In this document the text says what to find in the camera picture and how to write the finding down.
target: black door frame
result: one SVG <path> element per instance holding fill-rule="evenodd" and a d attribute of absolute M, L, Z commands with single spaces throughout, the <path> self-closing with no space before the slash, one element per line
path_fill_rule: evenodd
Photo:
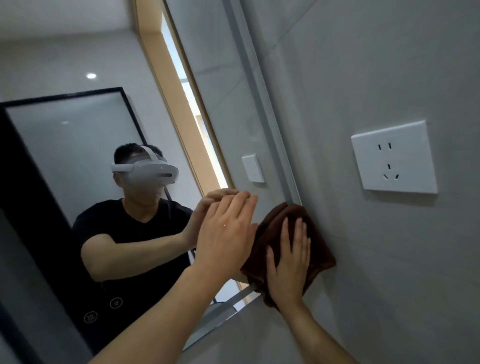
<path fill-rule="evenodd" d="M 0 135 L 4 139 L 5 156 L 2 163 L 4 173 L 1 179 L 0 207 L 83 336 L 89 329 L 84 315 L 94 303 L 82 292 L 90 291 L 94 283 L 89 283 L 91 279 L 81 262 L 71 228 L 12 123 L 7 108 L 116 92 L 121 94 L 140 139 L 147 144 L 123 87 L 0 103 Z M 5 335 L 8 331 L 11 329 L 2 330 L 2 334 Z"/>

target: ear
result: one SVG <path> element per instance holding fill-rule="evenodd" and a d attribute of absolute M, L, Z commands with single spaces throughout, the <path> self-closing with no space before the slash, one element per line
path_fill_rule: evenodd
<path fill-rule="evenodd" d="M 121 179 L 120 173 L 113 172 L 113 180 L 115 181 L 118 187 L 123 188 L 123 181 Z"/>

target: brown towel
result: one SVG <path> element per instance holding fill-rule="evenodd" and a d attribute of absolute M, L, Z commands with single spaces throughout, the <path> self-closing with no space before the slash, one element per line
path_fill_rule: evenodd
<path fill-rule="evenodd" d="M 303 221 L 307 224 L 308 237 L 312 240 L 310 266 L 307 271 L 307 279 L 303 287 L 303 293 L 305 293 L 318 273 L 336 265 L 335 257 L 330 252 L 330 249 L 328 249 L 328 246 L 325 244 L 325 241 L 303 206 L 295 204 L 288 206 L 287 203 L 284 202 L 274 207 L 258 226 L 252 253 L 241 268 L 241 272 L 247 276 L 250 284 L 256 285 L 257 292 L 262 294 L 265 304 L 275 308 L 276 305 L 268 293 L 266 281 L 266 247 L 267 245 L 272 247 L 275 254 L 275 266 L 277 266 L 280 261 L 280 233 L 285 217 L 288 217 L 290 245 L 293 242 L 293 232 L 295 231 L 295 221 L 297 218 L 303 218 Z"/>

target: power socket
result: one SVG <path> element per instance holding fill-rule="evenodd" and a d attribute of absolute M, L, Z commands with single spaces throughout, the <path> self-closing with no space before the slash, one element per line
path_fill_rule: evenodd
<path fill-rule="evenodd" d="M 351 137 L 363 188 L 438 193 L 425 121 Z"/>

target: person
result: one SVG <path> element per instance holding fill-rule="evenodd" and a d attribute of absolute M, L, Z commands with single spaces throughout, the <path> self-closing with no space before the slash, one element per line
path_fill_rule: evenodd
<path fill-rule="evenodd" d="M 172 289 L 130 325 L 90 364 L 175 363 L 188 337 L 218 290 L 247 260 L 258 224 L 252 215 L 258 197 L 247 191 L 226 195 L 210 205 L 200 228 L 195 262 Z M 290 250 L 286 222 L 282 227 L 281 258 L 275 267 L 267 251 L 268 285 L 282 316 L 307 363 L 357 363 L 315 322 L 302 301 L 310 259 L 306 226 L 296 222 Z"/>
<path fill-rule="evenodd" d="M 147 147 L 163 157 L 156 146 Z M 119 146 L 114 153 L 115 164 L 143 159 L 150 157 L 135 143 Z M 124 198 L 93 205 L 72 227 L 83 265 L 99 286 L 91 295 L 100 297 L 100 309 L 85 321 L 89 330 L 85 338 L 93 352 L 105 347 L 172 288 L 190 266 L 188 251 L 197 244 L 210 205 L 238 193 L 233 189 L 210 192 L 192 211 L 162 199 L 164 187 L 158 183 L 133 184 L 124 172 L 114 172 L 113 179 L 123 189 Z"/>

